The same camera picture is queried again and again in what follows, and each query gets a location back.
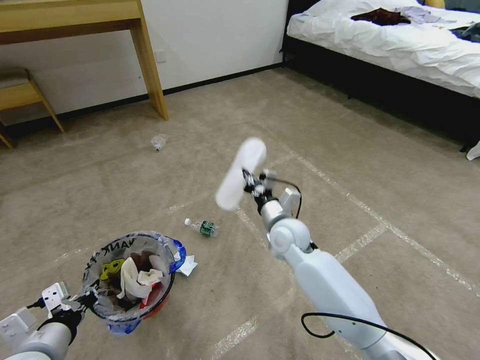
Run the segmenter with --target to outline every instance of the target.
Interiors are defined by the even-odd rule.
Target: dark red cloth
[[[399,12],[388,11],[384,8],[378,8],[377,10],[355,15],[352,16],[351,19],[355,21],[368,21],[380,26],[397,25],[400,23],[411,24],[410,20],[402,16]]]

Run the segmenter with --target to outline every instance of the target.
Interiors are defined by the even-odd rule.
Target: wooden desk
[[[140,0],[0,1],[0,45],[130,30],[151,104],[168,120]]]

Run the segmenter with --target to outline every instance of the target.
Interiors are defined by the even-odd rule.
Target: green bottle label
[[[200,225],[200,234],[212,236],[215,231],[215,225],[213,222],[203,221]]]

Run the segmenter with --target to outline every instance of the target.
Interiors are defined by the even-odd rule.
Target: yellow sticker
[[[107,280],[110,274],[116,274],[120,270],[124,262],[124,258],[119,258],[113,260],[112,262],[103,264],[103,267],[101,268],[100,280]]]

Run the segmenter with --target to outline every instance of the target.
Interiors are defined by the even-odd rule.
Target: beige carpet
[[[239,144],[257,136],[267,166],[302,189],[300,218],[316,244],[339,256],[385,322],[442,359],[478,357],[480,161],[288,69],[166,103],[169,122],[143,102],[0,148],[1,317],[53,282],[77,291],[109,240],[157,230],[182,241],[198,267],[128,337],[88,313],[68,359],[357,359],[336,336],[302,329],[313,308],[266,250],[251,199],[232,213],[214,202]],[[161,152],[150,144],[157,134],[168,135]],[[185,228],[186,217],[218,223],[219,237]]]

